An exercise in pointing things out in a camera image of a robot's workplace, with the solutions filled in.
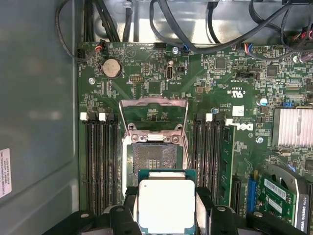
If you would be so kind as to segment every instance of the integrated circuit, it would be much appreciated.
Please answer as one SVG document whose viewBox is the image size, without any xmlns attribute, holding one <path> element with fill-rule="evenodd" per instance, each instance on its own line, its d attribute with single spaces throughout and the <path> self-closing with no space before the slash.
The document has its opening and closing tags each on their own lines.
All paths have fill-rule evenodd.
<svg viewBox="0 0 313 235">
<path fill-rule="evenodd" d="M 160 94 L 161 84 L 159 82 L 149 82 L 149 94 Z"/>
<path fill-rule="evenodd" d="M 267 77 L 277 77 L 278 67 L 276 65 L 269 65 L 266 73 Z"/>
<path fill-rule="evenodd" d="M 224 70 L 226 69 L 226 58 L 223 58 L 223 57 L 218 57 L 215 59 L 215 68 L 217 70 Z"/>
</svg>

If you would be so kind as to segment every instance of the chip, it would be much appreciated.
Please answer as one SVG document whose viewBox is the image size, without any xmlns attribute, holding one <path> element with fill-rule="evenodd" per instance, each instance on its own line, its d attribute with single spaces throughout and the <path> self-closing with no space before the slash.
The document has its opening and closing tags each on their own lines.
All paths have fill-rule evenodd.
<svg viewBox="0 0 313 235">
<path fill-rule="evenodd" d="M 226 59 L 225 58 L 216 58 L 215 59 L 215 68 L 224 70 L 226 69 Z"/>
<path fill-rule="evenodd" d="M 269 65 L 266 73 L 267 77 L 277 77 L 278 67 L 275 65 Z"/>
<path fill-rule="evenodd" d="M 313 170 L 313 159 L 306 159 L 305 160 L 305 169 L 306 170 Z"/>
<path fill-rule="evenodd" d="M 178 67 L 177 72 L 185 72 L 186 68 L 185 67 Z"/>
<path fill-rule="evenodd" d="M 159 82 L 149 82 L 149 94 L 161 94 L 161 84 Z"/>
</svg>

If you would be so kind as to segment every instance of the cable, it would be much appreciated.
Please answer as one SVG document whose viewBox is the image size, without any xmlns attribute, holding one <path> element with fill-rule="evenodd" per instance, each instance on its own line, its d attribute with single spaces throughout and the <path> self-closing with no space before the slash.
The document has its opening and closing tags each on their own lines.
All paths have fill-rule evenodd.
<svg viewBox="0 0 313 235">
<path fill-rule="evenodd" d="M 157 28 L 155 27 L 155 24 L 153 23 L 153 18 L 155 16 L 155 8 L 154 8 L 154 4 L 155 2 L 157 2 L 157 0 L 152 0 L 150 2 L 150 7 L 149 7 L 149 20 L 150 20 L 150 27 L 153 31 L 153 33 L 156 35 L 157 38 L 159 38 L 162 42 L 165 42 L 169 45 L 172 45 L 174 47 L 183 47 L 182 43 L 175 43 L 175 42 L 171 42 L 168 39 L 164 38 L 157 30 Z"/>
<path fill-rule="evenodd" d="M 183 33 L 181 28 L 179 27 L 178 23 L 176 22 L 166 0 L 158 0 L 158 4 L 164 14 L 164 17 L 166 21 L 168 22 L 170 28 L 173 30 L 173 32 L 178 36 L 179 39 L 182 40 L 184 44 L 186 44 L 192 51 L 199 54 L 207 54 L 207 53 L 214 53 L 219 50 L 223 50 L 227 47 L 231 47 L 233 45 L 239 44 L 246 39 L 250 38 L 257 32 L 259 32 L 262 28 L 264 28 L 268 23 L 272 22 L 274 19 L 276 19 L 279 15 L 287 11 L 291 8 L 290 5 L 284 5 L 282 8 L 277 10 L 275 13 L 273 13 L 270 17 L 268 17 L 266 20 L 264 20 L 262 23 L 260 23 L 258 26 L 256 26 L 254 29 L 250 30 L 249 32 L 245 33 L 244 35 L 240 36 L 239 38 L 236 38 L 232 41 L 229 41 L 224 44 L 220 44 L 214 47 L 195 47 L 193 43 L 190 42 L 190 40 L 187 38 L 187 36 Z"/>
<path fill-rule="evenodd" d="M 95 1 L 98 2 L 98 4 L 100 5 L 100 7 L 103 11 L 103 15 L 104 15 L 106 21 L 108 22 L 109 27 L 112 31 L 114 42 L 120 42 L 120 39 L 118 37 L 118 33 L 117 33 L 115 25 L 113 23 L 112 17 L 111 17 L 111 15 L 107 9 L 107 6 L 104 4 L 104 1 L 103 0 L 95 0 Z"/>
<path fill-rule="evenodd" d="M 307 40 L 307 38 L 308 38 L 308 36 L 310 34 L 311 19 L 310 19 L 310 22 L 309 22 L 309 26 L 308 26 L 307 32 L 305 33 L 305 36 L 302 38 L 301 42 L 295 48 L 292 48 L 292 47 L 290 47 L 290 46 L 288 46 L 286 44 L 284 36 L 283 36 L 283 33 L 284 33 L 285 26 L 286 26 L 288 15 L 290 13 L 290 9 L 288 11 L 286 11 L 286 13 L 284 14 L 284 17 L 282 19 L 282 24 L 281 24 L 281 27 L 280 27 L 280 41 L 281 41 L 282 45 L 285 48 L 287 48 L 288 50 L 292 51 L 292 52 L 302 52 L 302 53 L 303 52 L 313 52 L 313 49 L 307 49 L 307 50 L 297 49 L 297 48 L 299 48 L 301 45 L 303 45 L 305 43 L 305 41 Z"/>
<path fill-rule="evenodd" d="M 126 8 L 126 14 L 125 14 L 125 27 L 123 32 L 123 42 L 129 42 L 129 36 L 131 33 L 131 25 L 132 25 L 132 15 L 133 10 L 130 7 Z"/>
<path fill-rule="evenodd" d="M 208 10 L 208 13 L 207 13 L 207 26 L 209 28 L 209 33 L 212 37 L 212 40 L 214 43 L 221 43 L 218 38 L 216 37 L 215 35 L 215 32 L 214 32 L 214 29 L 213 29 L 213 25 L 212 25 L 212 19 L 213 19 L 213 10 L 217 7 L 217 4 L 219 2 L 212 2 L 212 1 L 209 1 L 208 4 L 207 4 L 207 10 Z"/>
<path fill-rule="evenodd" d="M 111 33 L 110 26 L 109 26 L 109 24 L 108 24 L 106 18 L 104 17 L 104 14 L 103 14 L 103 12 L 102 12 L 102 9 L 101 9 L 100 4 L 98 3 L 97 0 L 94 0 L 94 4 L 95 4 L 95 6 L 96 6 L 96 8 L 97 8 L 97 11 L 98 11 L 98 13 L 99 13 L 100 19 L 101 19 L 101 21 L 102 21 L 102 25 L 103 25 L 104 29 L 106 30 L 107 37 L 108 37 L 109 41 L 110 41 L 110 42 L 115 42 L 115 40 L 114 40 L 114 38 L 113 38 L 113 36 L 112 36 L 112 33 Z"/>
<path fill-rule="evenodd" d="M 256 22 L 257 24 L 260 24 L 264 21 L 264 19 L 260 17 L 259 14 L 254 9 L 254 0 L 251 0 L 249 3 L 249 14 L 253 21 Z M 277 32 L 278 34 L 280 34 L 280 28 L 273 23 L 269 23 L 268 25 L 266 25 L 266 28 L 270 28 Z"/>
<path fill-rule="evenodd" d="M 61 27 L 60 27 L 60 12 L 62 10 L 62 8 L 65 6 L 65 4 L 67 4 L 69 2 L 69 0 L 64 0 L 56 9 L 56 14 L 55 14 L 55 26 L 57 29 L 57 35 L 58 35 L 58 39 L 60 41 L 60 43 L 62 44 L 64 50 L 66 51 L 66 53 L 75 61 L 79 62 L 79 63 L 85 63 L 87 62 L 95 53 L 96 51 L 91 52 L 86 58 L 79 58 L 75 55 L 72 54 L 72 52 L 68 49 L 62 32 L 61 32 Z"/>
<path fill-rule="evenodd" d="M 88 0 L 87 3 L 87 36 L 89 42 L 94 42 L 94 35 L 93 35 L 93 6 L 92 0 Z"/>
<path fill-rule="evenodd" d="M 257 60 L 263 60 L 263 61 L 277 61 L 277 60 L 281 60 L 281 59 L 284 59 L 286 57 L 289 57 L 292 54 L 294 54 L 294 52 L 290 51 L 290 52 L 283 54 L 281 56 L 278 56 L 278 57 L 266 58 L 266 57 L 258 56 L 256 54 L 252 54 L 251 52 L 248 52 L 248 55 L 251 56 L 252 58 L 257 59 Z"/>
</svg>

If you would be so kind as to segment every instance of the ram slot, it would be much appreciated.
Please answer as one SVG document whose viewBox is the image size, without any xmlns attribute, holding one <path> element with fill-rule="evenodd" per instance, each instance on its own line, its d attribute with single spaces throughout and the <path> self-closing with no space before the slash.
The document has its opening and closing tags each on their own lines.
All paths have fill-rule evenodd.
<svg viewBox="0 0 313 235">
<path fill-rule="evenodd" d="M 103 175 L 104 175 L 104 207 L 110 205 L 110 152 L 109 152 L 109 125 L 103 125 Z"/>
<path fill-rule="evenodd" d="M 112 186 L 112 204 L 118 203 L 118 160 L 117 160 L 117 124 L 116 121 L 110 122 L 110 156 L 111 156 L 111 186 Z"/>
<path fill-rule="evenodd" d="M 209 188 L 210 182 L 210 154 L 212 151 L 212 122 L 207 122 L 205 124 L 205 132 L 204 132 L 204 143 L 203 143 L 203 151 L 204 151 L 204 167 L 203 174 L 205 176 L 203 187 Z"/>
<path fill-rule="evenodd" d="M 97 155 L 97 146 L 96 146 L 96 130 L 97 124 L 96 122 L 89 122 L 86 125 L 86 158 L 87 158 L 87 194 L 88 194 L 88 210 L 95 212 L 95 183 L 96 183 L 96 175 L 95 175 L 95 158 Z"/>
<path fill-rule="evenodd" d="M 222 153 L 223 121 L 213 121 L 211 131 L 211 153 L 209 157 L 209 190 L 212 200 L 217 203 L 219 198 L 219 171 Z"/>
<path fill-rule="evenodd" d="M 200 169 L 200 158 L 202 156 L 201 150 L 201 133 L 202 133 L 202 121 L 195 120 L 193 126 L 193 153 L 192 153 L 192 168 L 196 169 L 197 172 L 197 186 L 200 187 L 202 185 L 201 181 L 201 169 Z"/>
<path fill-rule="evenodd" d="M 95 213 L 101 215 L 101 129 L 100 123 L 94 125 L 94 175 L 95 175 Z"/>
</svg>

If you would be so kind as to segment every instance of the silver heatsink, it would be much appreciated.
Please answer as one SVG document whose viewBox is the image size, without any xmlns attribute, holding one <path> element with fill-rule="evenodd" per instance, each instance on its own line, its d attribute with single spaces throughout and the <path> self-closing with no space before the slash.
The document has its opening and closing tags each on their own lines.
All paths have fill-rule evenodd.
<svg viewBox="0 0 313 235">
<path fill-rule="evenodd" d="M 272 144 L 311 147 L 312 129 L 312 109 L 275 109 Z"/>
</svg>

